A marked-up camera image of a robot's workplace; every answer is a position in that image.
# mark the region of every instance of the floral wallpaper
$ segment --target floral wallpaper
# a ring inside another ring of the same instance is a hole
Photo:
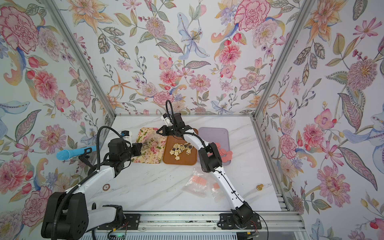
[[[95,145],[112,118],[40,0],[0,0],[0,64],[0,240],[41,239],[48,197],[88,171],[56,153]]]
[[[383,9],[316,0],[257,118],[313,240],[384,240]]]
[[[164,113],[166,100],[182,114],[251,114],[300,0],[57,5],[117,114]]]

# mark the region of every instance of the purple tray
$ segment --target purple tray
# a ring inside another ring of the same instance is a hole
[[[229,136],[228,130],[225,128],[219,127],[201,127],[199,128],[199,136],[205,141],[218,142],[221,145],[221,148],[224,148],[226,151],[229,151]],[[231,161],[223,162],[223,165],[229,165]]]

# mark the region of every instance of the plastic bag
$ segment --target plastic bag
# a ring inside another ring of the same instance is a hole
[[[187,184],[183,187],[183,190],[192,193],[198,197],[206,197],[208,189],[208,175],[202,173],[202,170],[195,168],[192,177]]]

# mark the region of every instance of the marble tabletop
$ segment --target marble tabletop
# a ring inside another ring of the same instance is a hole
[[[224,168],[236,191],[255,211],[281,211],[249,116],[183,116],[183,120],[196,129],[226,128],[233,159]],[[162,125],[157,116],[118,116],[112,127],[117,132],[129,130],[135,141],[140,128]],[[113,138],[116,135],[110,131],[101,149],[102,159]],[[194,168],[201,170],[198,162],[193,166],[132,162],[108,182],[109,190],[98,191],[91,202],[98,206],[121,205],[124,211],[229,211],[226,198],[216,203],[209,191],[202,198],[183,190]],[[258,184],[264,185],[261,191],[256,189]]]

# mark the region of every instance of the orange tray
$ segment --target orange tray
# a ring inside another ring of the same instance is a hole
[[[184,150],[179,154],[180,159],[176,160],[175,155],[171,155],[169,151],[173,148],[174,144],[186,144],[187,142],[181,138],[168,136],[167,143],[164,150],[163,161],[166,164],[176,164],[176,165],[195,165],[197,162],[197,150],[196,148],[191,149],[191,154],[187,154],[187,151]]]

